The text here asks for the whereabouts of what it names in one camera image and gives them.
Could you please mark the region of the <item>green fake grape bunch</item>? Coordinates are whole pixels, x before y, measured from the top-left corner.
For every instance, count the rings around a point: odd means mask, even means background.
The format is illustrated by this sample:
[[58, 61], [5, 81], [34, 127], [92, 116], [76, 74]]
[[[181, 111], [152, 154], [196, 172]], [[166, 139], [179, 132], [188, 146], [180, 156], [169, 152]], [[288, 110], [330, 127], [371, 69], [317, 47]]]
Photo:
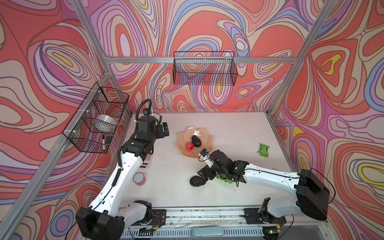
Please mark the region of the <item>green fake grape bunch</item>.
[[220, 181], [222, 181], [222, 182], [224, 182], [224, 183], [228, 183], [228, 184], [232, 184], [232, 183], [234, 183], [234, 181], [232, 181], [232, 180], [228, 180], [228, 179], [224, 179], [224, 178], [222, 178], [221, 176], [216, 176], [216, 179], [218, 179], [218, 180], [220, 180]]

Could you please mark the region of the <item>dark fake avocado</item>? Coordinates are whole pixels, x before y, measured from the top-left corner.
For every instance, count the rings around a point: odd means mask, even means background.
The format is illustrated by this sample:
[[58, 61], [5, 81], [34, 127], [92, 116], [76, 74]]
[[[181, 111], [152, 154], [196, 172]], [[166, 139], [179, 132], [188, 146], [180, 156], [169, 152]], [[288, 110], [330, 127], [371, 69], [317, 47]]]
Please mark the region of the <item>dark fake avocado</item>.
[[197, 135], [193, 135], [193, 136], [191, 137], [191, 142], [195, 145], [195, 148], [199, 148], [199, 147], [201, 147], [201, 145], [202, 145], [202, 142], [201, 142], [201, 140], [198, 138]]
[[206, 180], [200, 176], [193, 176], [190, 178], [190, 185], [192, 187], [201, 187], [206, 184]]

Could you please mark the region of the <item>red fake strawberry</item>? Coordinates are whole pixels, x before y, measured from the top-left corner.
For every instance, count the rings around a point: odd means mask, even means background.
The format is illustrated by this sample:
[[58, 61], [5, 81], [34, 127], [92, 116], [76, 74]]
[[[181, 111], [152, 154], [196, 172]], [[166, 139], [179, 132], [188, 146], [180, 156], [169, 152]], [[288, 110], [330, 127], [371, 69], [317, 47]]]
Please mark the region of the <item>red fake strawberry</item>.
[[192, 142], [187, 143], [186, 150], [191, 152], [194, 149], [195, 145]]

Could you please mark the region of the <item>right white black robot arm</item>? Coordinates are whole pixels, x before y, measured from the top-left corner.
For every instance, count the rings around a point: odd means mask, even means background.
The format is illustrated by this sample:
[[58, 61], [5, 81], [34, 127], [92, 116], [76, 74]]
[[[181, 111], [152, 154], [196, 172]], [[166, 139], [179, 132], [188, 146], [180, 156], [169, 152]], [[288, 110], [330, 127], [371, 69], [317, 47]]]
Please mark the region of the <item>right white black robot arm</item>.
[[198, 154], [206, 166], [198, 171], [202, 184], [214, 178], [236, 185], [259, 184], [286, 193], [286, 196], [263, 200], [257, 210], [256, 221], [272, 224], [287, 215], [306, 215], [317, 221], [326, 221], [330, 191], [310, 170], [281, 172], [256, 166], [245, 161], [232, 161], [222, 151], [209, 153], [203, 149]]

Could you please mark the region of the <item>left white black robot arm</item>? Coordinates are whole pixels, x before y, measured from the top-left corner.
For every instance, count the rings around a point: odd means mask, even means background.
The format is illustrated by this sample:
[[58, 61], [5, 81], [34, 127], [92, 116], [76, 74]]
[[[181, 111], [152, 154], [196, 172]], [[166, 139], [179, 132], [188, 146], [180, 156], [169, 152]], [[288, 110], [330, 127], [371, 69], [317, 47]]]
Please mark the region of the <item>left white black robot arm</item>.
[[144, 100], [135, 115], [135, 130], [117, 150], [117, 165], [98, 196], [87, 208], [79, 208], [76, 222], [81, 235], [90, 240], [118, 240], [135, 223], [152, 224], [152, 204], [136, 200], [120, 209], [123, 194], [144, 160], [154, 153], [157, 139], [169, 136], [162, 118], [152, 115], [152, 100]]

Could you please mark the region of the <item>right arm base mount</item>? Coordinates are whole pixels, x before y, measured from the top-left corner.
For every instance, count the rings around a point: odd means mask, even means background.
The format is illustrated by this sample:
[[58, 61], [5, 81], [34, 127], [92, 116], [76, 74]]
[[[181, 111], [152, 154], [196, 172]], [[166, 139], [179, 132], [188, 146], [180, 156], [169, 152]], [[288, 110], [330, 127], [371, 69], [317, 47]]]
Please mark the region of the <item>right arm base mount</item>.
[[244, 215], [247, 224], [278, 224], [287, 223], [285, 217], [276, 218], [268, 212], [268, 203], [271, 198], [265, 198], [260, 208], [245, 208]]

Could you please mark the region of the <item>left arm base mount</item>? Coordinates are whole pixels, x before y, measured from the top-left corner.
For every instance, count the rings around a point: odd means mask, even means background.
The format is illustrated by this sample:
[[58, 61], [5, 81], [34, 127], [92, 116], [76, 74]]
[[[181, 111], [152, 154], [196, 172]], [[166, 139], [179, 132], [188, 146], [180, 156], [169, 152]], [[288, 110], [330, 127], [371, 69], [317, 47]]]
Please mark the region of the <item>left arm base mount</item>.
[[132, 226], [153, 226], [161, 227], [166, 223], [167, 210], [166, 209], [154, 209], [152, 210], [151, 219], [144, 219], [137, 221]]

